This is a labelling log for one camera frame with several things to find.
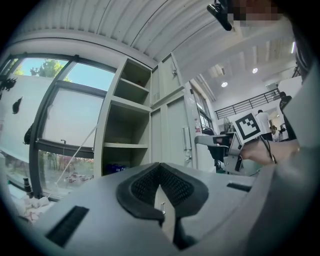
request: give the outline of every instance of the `window frame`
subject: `window frame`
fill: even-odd
[[[64,81],[65,77],[69,74],[69,72],[77,63],[103,69],[111,73],[116,73],[117,68],[108,66],[106,64],[103,64],[94,60],[81,58],[79,57],[79,55],[71,56],[71,55],[54,54],[54,53],[23,53],[23,54],[10,55],[3,62],[3,64],[0,66],[0,82],[6,80],[9,77],[9,75],[13,74],[15,70],[22,64],[22,62],[28,58],[68,61],[64,65],[64,67],[60,70],[60,72],[53,78],[53,81],[51,82],[50,86],[45,92],[41,100],[41,103],[38,107],[38,110],[32,125],[30,145],[29,145],[29,175],[30,175],[30,184],[32,187],[33,194],[36,198],[39,199],[42,196],[47,195],[46,192],[43,192],[41,181],[40,181],[39,151],[46,151],[50,153],[56,153],[56,154],[72,157],[79,148],[79,146],[62,144],[54,141],[45,140],[42,138],[46,120],[47,120],[47,109],[53,103],[53,100],[55,99],[59,89],[63,88],[73,92],[85,93],[85,94],[96,96],[96,97],[98,96],[103,99],[105,99],[108,93],[105,90],[97,89],[87,85]],[[18,59],[18,60],[14,63],[14,65],[10,68],[10,70],[8,70],[6,74],[3,74],[6,68],[9,67],[15,59]],[[93,159],[94,150],[91,147],[82,147],[77,153],[76,157]],[[11,182],[13,182],[14,185],[16,186],[21,187],[21,184],[19,182],[15,182],[14,180]],[[58,195],[50,196],[50,199],[53,201],[57,201],[59,198],[61,197]]]
[[[208,106],[208,104],[207,104],[206,99],[205,99],[205,98],[202,96],[202,94],[194,87],[193,84],[191,84],[191,88],[192,88],[193,94],[197,94],[197,95],[198,95],[198,97],[199,97],[199,99],[200,99],[200,101],[201,101],[201,104],[203,105],[203,108],[204,108],[204,110],[202,110],[202,109],[198,106],[199,102],[197,101],[196,97],[194,96],[196,108],[197,108],[197,110],[198,110],[199,121],[200,121],[200,123],[201,123],[202,129],[203,129],[203,128],[206,128],[207,126],[205,126],[205,125],[202,123],[201,117],[203,117],[204,119],[207,120],[207,122],[208,122],[208,124],[209,124],[209,127],[208,127],[208,128],[213,129],[214,126],[213,126],[212,119],[211,119],[211,117],[210,117],[209,106]]]

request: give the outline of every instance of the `white cloth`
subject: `white cloth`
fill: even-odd
[[[274,142],[279,142],[279,135],[280,135],[280,132],[278,130],[275,131],[275,134],[272,134],[272,141]]]
[[[271,132],[269,127],[269,115],[266,112],[261,112],[256,115],[256,120],[258,122],[259,128],[262,134],[268,134]]]

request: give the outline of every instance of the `white ceiling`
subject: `white ceiling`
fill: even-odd
[[[216,64],[225,67],[226,76],[232,79],[249,71],[255,62],[262,67],[290,58],[286,50],[292,43],[292,30],[287,21],[262,28],[235,25],[228,32],[207,11],[212,2],[44,0],[14,36],[40,32],[46,32],[46,37],[67,37],[66,32],[91,35],[134,48],[154,65],[173,52],[185,82],[203,73],[220,83],[220,77],[208,71]]]
[[[291,53],[293,42],[293,35],[266,40],[226,57],[201,75],[216,98],[232,87],[250,90],[251,85],[264,87],[277,83],[293,75],[296,66],[295,54]],[[223,82],[228,83],[228,88],[221,87]]]

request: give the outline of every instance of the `wire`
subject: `wire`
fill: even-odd
[[[277,162],[277,160],[276,160],[276,158],[275,158],[275,156],[273,155],[273,154],[271,154],[271,147],[270,147],[270,143],[269,143],[269,140],[267,140],[266,142],[268,142],[268,146],[269,146],[269,154],[270,155],[272,155],[272,161],[275,163],[275,164],[277,164],[278,162]]]
[[[265,140],[261,135],[260,135],[259,137],[260,137],[261,141],[263,142],[266,150],[268,151],[269,157],[271,158],[271,160],[272,160],[275,164],[277,164],[277,160],[276,160],[275,156],[271,153],[271,148],[270,148],[270,143],[269,143],[269,141],[268,141],[268,140]]]
[[[86,143],[87,139],[90,137],[90,135],[97,129],[98,125],[96,125],[92,131],[88,134],[88,136],[85,138],[84,142],[81,144],[81,146],[78,148],[78,150],[74,153],[74,155],[71,157],[70,161],[68,162],[68,164],[66,165],[66,167],[64,168],[62,174],[60,175],[60,177],[58,178],[58,180],[55,182],[56,187],[58,188],[58,182],[61,180],[62,176],[65,174],[67,168],[69,167],[70,163],[72,162],[72,160],[75,158],[76,154],[79,152],[79,150],[83,147],[83,145]]]
[[[258,169],[258,170],[256,170],[256,172],[255,172],[254,174],[249,175],[249,177],[251,177],[251,176],[253,176],[253,175],[256,175],[258,172],[260,172],[260,170],[261,170],[261,168]]]

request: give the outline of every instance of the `cabinet shelf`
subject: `cabinet shelf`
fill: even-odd
[[[102,155],[102,175],[111,174],[108,165],[118,164],[132,168],[149,162],[147,148],[104,147]]]
[[[151,70],[130,59],[127,60],[121,78],[145,87],[151,76]]]
[[[147,149],[147,144],[124,144],[124,143],[104,143],[107,148],[122,148],[122,149]]]
[[[125,80],[123,78],[118,82],[114,96],[143,105],[149,94],[149,90]]]
[[[111,104],[125,108],[125,109],[129,109],[131,111],[136,111],[136,112],[141,112],[141,113],[150,113],[151,112],[151,108],[148,106],[144,106],[144,105],[138,104],[136,102],[133,102],[133,101],[130,101],[130,100],[127,100],[124,98],[120,98],[117,96],[112,96]]]
[[[132,108],[131,105],[127,106],[112,101],[106,123],[104,142],[118,144],[118,148],[120,148],[120,144],[148,145],[150,113],[147,107],[142,107],[144,108]]]

